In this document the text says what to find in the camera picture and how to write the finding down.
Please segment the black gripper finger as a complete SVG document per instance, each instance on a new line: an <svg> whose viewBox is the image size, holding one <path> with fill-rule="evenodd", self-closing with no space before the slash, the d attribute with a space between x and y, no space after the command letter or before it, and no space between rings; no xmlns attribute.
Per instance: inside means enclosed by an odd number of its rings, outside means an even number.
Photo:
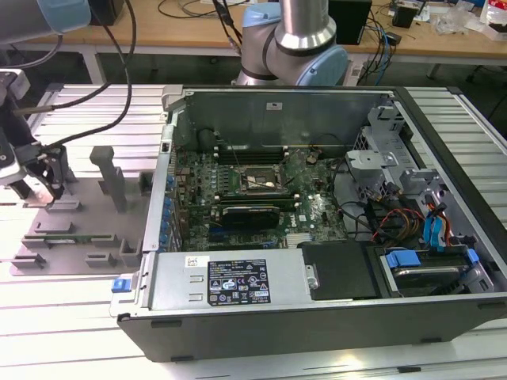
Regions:
<svg viewBox="0 0 507 380"><path fill-rule="evenodd" d="M44 164L43 180L45 187L55 200L64 193L64 182L67 177L67 149L63 145L44 147L40 162Z"/></svg>

